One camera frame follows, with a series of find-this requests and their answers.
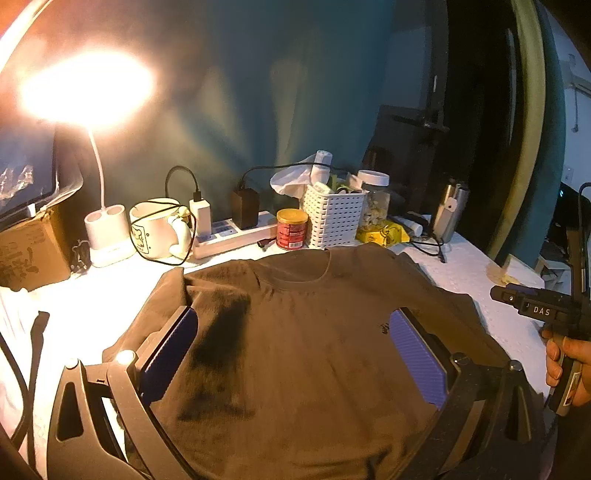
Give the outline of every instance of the white lamp base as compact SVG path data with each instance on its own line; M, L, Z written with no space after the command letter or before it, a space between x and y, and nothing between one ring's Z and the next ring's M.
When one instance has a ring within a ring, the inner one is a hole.
M99 250L90 249L90 260L94 267L106 267L121 260L131 257L135 253L135 248L128 238L122 242L101 248Z
M84 222L90 243L90 260L95 267L106 267L135 253L123 205L89 213Z

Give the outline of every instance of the can label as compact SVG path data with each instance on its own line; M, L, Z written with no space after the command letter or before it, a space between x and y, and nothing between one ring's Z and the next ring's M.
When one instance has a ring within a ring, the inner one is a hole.
M306 224L277 223L277 245L285 250L298 250L304 245Z

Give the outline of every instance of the mug handle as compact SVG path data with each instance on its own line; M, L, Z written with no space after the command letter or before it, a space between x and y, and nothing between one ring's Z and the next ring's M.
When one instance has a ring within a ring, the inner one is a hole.
M183 216L187 211L186 207L181 206L177 209L176 213L168 217L168 223L174 229L178 239L178 243L172 245L169 251L173 257L179 260L182 260L191 248L191 229L187 225L187 222L183 220Z

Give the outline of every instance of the white basket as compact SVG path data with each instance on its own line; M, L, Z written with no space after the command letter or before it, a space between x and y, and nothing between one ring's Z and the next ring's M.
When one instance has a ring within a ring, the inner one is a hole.
M353 242L363 210L364 193L318 193L308 185L301 209L308 216L306 244L327 248Z

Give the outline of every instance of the red can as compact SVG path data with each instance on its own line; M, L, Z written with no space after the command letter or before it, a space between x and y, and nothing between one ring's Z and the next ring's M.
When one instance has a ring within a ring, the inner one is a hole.
M308 214L296 208L277 212L277 245L284 250L298 250L304 245Z

